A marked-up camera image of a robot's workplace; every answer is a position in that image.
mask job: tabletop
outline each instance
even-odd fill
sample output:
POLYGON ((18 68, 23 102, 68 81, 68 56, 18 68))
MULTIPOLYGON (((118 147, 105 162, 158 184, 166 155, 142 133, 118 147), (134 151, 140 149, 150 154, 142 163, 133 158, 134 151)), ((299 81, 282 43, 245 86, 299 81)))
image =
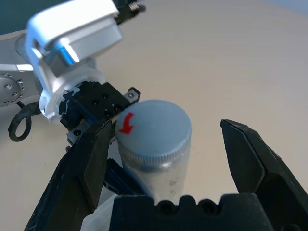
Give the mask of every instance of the tabletop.
MULTIPOLYGON (((218 203, 237 192, 221 119, 258 131, 308 191, 308 17, 262 0, 146 5, 146 13, 121 26, 124 40, 97 67, 120 92, 134 86, 141 100, 171 101, 187 112, 193 132, 184 193, 218 203)), ((17 111, 13 105, 0 113, 4 231, 24 229, 67 146, 65 128, 42 115, 26 140, 10 141, 17 111)))

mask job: screw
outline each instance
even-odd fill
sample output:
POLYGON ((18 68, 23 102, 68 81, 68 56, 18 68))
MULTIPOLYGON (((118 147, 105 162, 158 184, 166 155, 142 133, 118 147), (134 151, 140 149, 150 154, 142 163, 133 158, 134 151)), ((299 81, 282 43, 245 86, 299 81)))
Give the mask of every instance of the screw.
POLYGON ((99 100, 92 100, 92 104, 95 105, 95 106, 98 105, 99 103, 100 103, 99 100))
POLYGON ((81 135, 81 131, 80 131, 79 129, 76 129, 76 130, 73 132, 73 134, 74 134, 75 136, 80 136, 80 135, 81 135))
POLYGON ((6 89, 11 89, 11 87, 12 87, 11 84, 5 84, 4 85, 4 88, 6 88, 6 89))
POLYGON ((130 97, 130 98, 133 98, 134 94, 133 93, 128 93, 127 96, 130 97))
POLYGON ((109 96, 108 94, 105 94, 105 93, 102 94, 103 99, 107 99, 108 96, 109 96))

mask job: cylindrical container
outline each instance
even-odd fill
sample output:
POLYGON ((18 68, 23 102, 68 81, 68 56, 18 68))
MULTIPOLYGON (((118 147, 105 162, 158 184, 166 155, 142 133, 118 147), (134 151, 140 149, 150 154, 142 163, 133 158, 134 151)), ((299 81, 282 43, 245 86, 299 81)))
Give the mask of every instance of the cylindrical container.
POLYGON ((115 131, 124 170, 156 204, 178 204, 192 134, 185 111, 167 101, 143 101, 121 114, 115 131))

